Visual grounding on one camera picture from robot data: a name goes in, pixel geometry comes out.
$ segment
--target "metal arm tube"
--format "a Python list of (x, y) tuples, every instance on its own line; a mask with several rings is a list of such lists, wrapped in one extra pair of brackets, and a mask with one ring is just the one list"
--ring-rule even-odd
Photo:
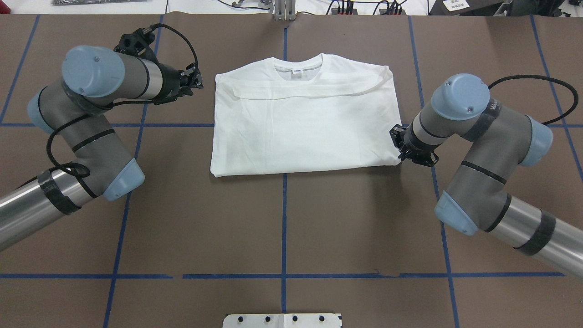
[(490, 234), (583, 280), (583, 231), (516, 197)]
[[(81, 207), (93, 198), (73, 176), (52, 172), (63, 195)], [(63, 216), (46, 197), (38, 180), (27, 183), (0, 199), (0, 252)]]

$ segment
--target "blue tape line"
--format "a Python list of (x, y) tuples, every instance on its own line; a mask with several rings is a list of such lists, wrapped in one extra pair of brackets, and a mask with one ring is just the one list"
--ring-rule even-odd
[(496, 278), (496, 277), (565, 277), (560, 272), (480, 272), (452, 273), (454, 278)]
[(287, 61), (287, 27), (283, 29), (283, 60)]
[(0, 127), (34, 127), (32, 123), (0, 123)]
[(117, 251), (115, 252), (115, 263), (114, 263), (114, 267), (113, 267), (113, 277), (111, 278), (110, 292), (109, 292), (109, 296), (107, 297), (106, 314), (105, 314), (105, 318), (103, 319), (103, 328), (107, 328), (107, 325), (109, 324), (109, 317), (111, 314), (111, 305), (113, 304), (113, 295), (115, 293), (115, 283), (117, 281), (115, 275), (117, 275), (118, 269), (120, 267), (121, 249), (122, 249), (122, 246), (124, 244), (125, 226), (126, 226), (126, 223), (128, 222), (129, 200), (130, 200), (131, 196), (132, 196), (132, 192), (130, 191), (125, 199), (124, 216), (123, 216), (123, 219), (121, 221), (120, 238), (118, 239)]
[(423, 88), (421, 87), (421, 73), (419, 72), (419, 62), (417, 60), (417, 49), (415, 48), (415, 34), (413, 32), (413, 21), (411, 16), (407, 16), (409, 20), (409, 35), (411, 36), (411, 48), (413, 49), (413, 61), (415, 62), (415, 74), (417, 74), (417, 88), (419, 90), (419, 99), (421, 100), (421, 108), (425, 107), (425, 100), (423, 99)]
[(287, 277), (287, 173), (283, 174), (282, 200), (282, 313), (286, 313), (286, 277)]
[(0, 273), (0, 279), (173, 279), (165, 274)]
[(445, 255), (445, 268), (447, 269), (447, 281), (449, 284), (449, 297), (451, 298), (451, 308), (454, 312), (454, 324), (459, 328), (458, 304), (455, 300), (454, 279), (451, 273), (451, 263), (449, 262), (449, 249), (447, 246), (447, 236), (445, 235), (445, 226), (440, 221), (441, 225), (441, 242), (443, 245), (443, 253)]
[[(164, 22), (164, 15), (160, 15), (160, 23), (163, 23), (163, 22)], [(157, 54), (157, 52), (158, 52), (158, 46), (160, 44), (161, 34), (162, 34), (162, 29), (158, 29), (158, 34), (156, 37), (156, 46), (154, 47), (154, 54)], [(147, 104), (144, 104), (144, 107), (142, 110), (142, 119), (140, 120), (140, 130), (138, 132), (138, 141), (136, 143), (136, 151), (134, 153), (134, 158), (136, 158), (136, 159), (138, 158), (138, 153), (140, 151), (140, 145), (142, 143), (142, 134), (143, 134), (143, 129), (144, 129), (144, 123), (146, 121), (146, 114), (147, 114)], [(121, 221), (120, 238), (118, 239), (117, 251), (115, 253), (115, 263), (114, 263), (114, 268), (113, 268), (114, 275), (117, 275), (118, 269), (120, 267), (121, 250), (122, 250), (122, 247), (124, 244), (125, 227), (126, 227), (126, 224), (128, 222), (129, 202), (130, 202), (131, 196), (132, 196), (132, 192), (130, 191), (126, 197), (126, 200), (125, 200), (124, 217)], [(111, 279), (110, 293), (109, 293), (109, 296), (107, 298), (106, 314), (105, 314), (105, 318), (103, 319), (103, 328), (107, 328), (107, 326), (109, 325), (109, 318), (111, 315), (111, 306), (113, 305), (113, 296), (115, 294), (116, 280), (117, 280), (116, 276), (114, 276)]]
[(583, 124), (549, 124), (547, 126), (550, 128), (583, 128)]
[(8, 110), (8, 104), (10, 103), (10, 98), (12, 97), (12, 92), (14, 91), (14, 87), (16, 86), (16, 82), (18, 81), (18, 76), (20, 75), (20, 70), (22, 69), (22, 65), (24, 64), (24, 59), (26, 59), (26, 54), (29, 52), (30, 44), (33, 41), (34, 32), (38, 26), (38, 20), (40, 19), (40, 15), (37, 15), (36, 19), (34, 20), (33, 29), (30, 31), (29, 40), (26, 42), (26, 46), (24, 47), (24, 52), (22, 52), (22, 57), (20, 58), (20, 63), (18, 63), (18, 67), (16, 68), (16, 73), (14, 74), (14, 78), (12, 79), (12, 84), (10, 85), (10, 90), (8, 90), (8, 95), (6, 97), (6, 101), (4, 102), (4, 107), (2, 108), (2, 113), (0, 113), (0, 123), (4, 120), (4, 115), (6, 115), (6, 111)]
[(144, 123), (142, 125), (147, 128), (212, 128), (215, 126), (214, 123)]
[[(549, 272), (471, 272), (452, 273), (453, 278), (496, 278), (496, 277), (565, 277), (555, 271)], [(183, 274), (182, 279), (226, 280), (226, 279), (281, 279), (279, 273), (267, 274)], [(447, 278), (447, 273), (402, 273), (397, 276), (380, 273), (288, 273), (287, 279), (415, 279)], [(126, 280), (168, 280), (167, 274), (77, 274), (77, 273), (0, 273), (0, 279), (126, 279)]]
[(2, 279), (111, 279), (112, 274), (2, 273)]
[(279, 273), (183, 274), (182, 279), (281, 279)]
[[(411, 48), (413, 49), (413, 61), (415, 62), (415, 73), (417, 74), (417, 87), (419, 88), (419, 100), (421, 102), (421, 107), (425, 107), (425, 99), (423, 98), (423, 88), (421, 85), (421, 74), (419, 72), (419, 61), (417, 60), (417, 49), (415, 47), (415, 33), (413, 31), (413, 21), (411, 16), (407, 16), (409, 20), (409, 34), (411, 36)], [(437, 174), (435, 168), (431, 168), (431, 175), (433, 177), (433, 190), (436, 194), (436, 198), (439, 199), (439, 188), (437, 186)], [(443, 222), (441, 224), (441, 242), (443, 246), (443, 254), (445, 257), (445, 266), (447, 269), (447, 280), (449, 283), (449, 295), (451, 298), (451, 308), (454, 314), (455, 328), (459, 328), (459, 317), (458, 317), (458, 306), (455, 301), (455, 290), (454, 290), (454, 279), (451, 276), (451, 265), (449, 262), (449, 250), (447, 247), (447, 236), (445, 235), (445, 227)]]
[(289, 279), (403, 279), (447, 278), (447, 273), (402, 273), (397, 276), (379, 273), (290, 273)]
[[(546, 64), (545, 55), (543, 54), (543, 48), (540, 46), (539, 33), (536, 30), (535, 17), (533, 15), (531, 15), (531, 26), (532, 26), (532, 31), (535, 35), (536, 47), (539, 50), (540, 61), (543, 64), (543, 68), (545, 69), (546, 76), (549, 78), (549, 77), (551, 77), (550, 72), (549, 72), (549, 68), (547, 67), (547, 64)], [(561, 108), (561, 103), (559, 102), (559, 97), (557, 96), (557, 92), (554, 89), (554, 84), (549, 81), (549, 85), (550, 85), (551, 91), (553, 92), (554, 102), (557, 105), (557, 110), (559, 111), (559, 115), (563, 115), (563, 109)], [(569, 147), (571, 147), (571, 153), (573, 154), (573, 158), (575, 160), (575, 165), (577, 166), (577, 170), (579, 172), (579, 178), (583, 182), (583, 169), (581, 168), (581, 162), (579, 161), (579, 156), (577, 156), (577, 150), (575, 150), (575, 145), (573, 144), (573, 139), (571, 138), (571, 133), (569, 132), (569, 128), (567, 127), (567, 121), (564, 118), (562, 118), (561, 122), (563, 122), (565, 134), (567, 135), (567, 141), (569, 143)]]

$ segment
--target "light blue end cap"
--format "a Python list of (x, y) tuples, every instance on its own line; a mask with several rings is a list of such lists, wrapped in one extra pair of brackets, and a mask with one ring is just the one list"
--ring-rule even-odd
[(464, 210), (445, 191), (435, 207), (435, 214), (443, 223), (460, 231), (464, 235), (472, 236), (478, 230), (476, 224)]
[(40, 108), (38, 106), (38, 99), (40, 97), (40, 92), (38, 92), (29, 101), (29, 105), (26, 107), (26, 111), (29, 113), (29, 118), (33, 122), (34, 126), (41, 128), (46, 133), (52, 133), (54, 130), (48, 126), (47, 122), (44, 121), (43, 116), (40, 114)]
[(431, 106), (442, 117), (464, 121), (480, 115), (488, 106), (488, 86), (475, 75), (457, 74), (445, 81), (431, 97)]
[(531, 146), (528, 148), (528, 153), (526, 153), (524, 160), (520, 163), (520, 165), (526, 167), (537, 164), (553, 144), (553, 132), (550, 128), (538, 123), (530, 116), (528, 118), (531, 120), (532, 126)]
[(77, 46), (67, 53), (63, 78), (74, 92), (91, 98), (116, 91), (124, 80), (125, 67), (120, 56), (104, 47)]
[(136, 159), (132, 158), (117, 177), (115, 177), (109, 187), (107, 187), (103, 196), (105, 196), (108, 201), (114, 201), (136, 189), (144, 182), (145, 178), (146, 176), (144, 176)]

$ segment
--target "white mounting plate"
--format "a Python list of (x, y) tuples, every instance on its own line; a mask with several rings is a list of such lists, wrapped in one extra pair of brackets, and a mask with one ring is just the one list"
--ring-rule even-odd
[(342, 328), (341, 318), (342, 315), (334, 313), (228, 315), (223, 328)]

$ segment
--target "brown table surface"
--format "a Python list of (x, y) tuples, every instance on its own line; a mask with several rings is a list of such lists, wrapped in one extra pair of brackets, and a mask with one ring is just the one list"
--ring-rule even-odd
[[(196, 48), (204, 90), (162, 106), (107, 113), (135, 150), (144, 185), (99, 198), (0, 253), (1, 327), (221, 327), (229, 313), (342, 313), (345, 327), (581, 327), (583, 284), (486, 233), (465, 236), (433, 214), (469, 149), (451, 138), (434, 170), (405, 162), (334, 172), (209, 172), (214, 77), (267, 57), (319, 53), (389, 65), (402, 120), (467, 72), (563, 79), (583, 91), (583, 19), (309, 16), (0, 16), (0, 195), (51, 166), (26, 105), (79, 44), (113, 47), (163, 20)], [(163, 30), (161, 62), (189, 64)], [(558, 115), (545, 81), (492, 90), (539, 121)], [(571, 96), (556, 87), (560, 108)], [(511, 194), (583, 229), (583, 110), (552, 125), (540, 163)], [(57, 138), (56, 157), (72, 154)]]

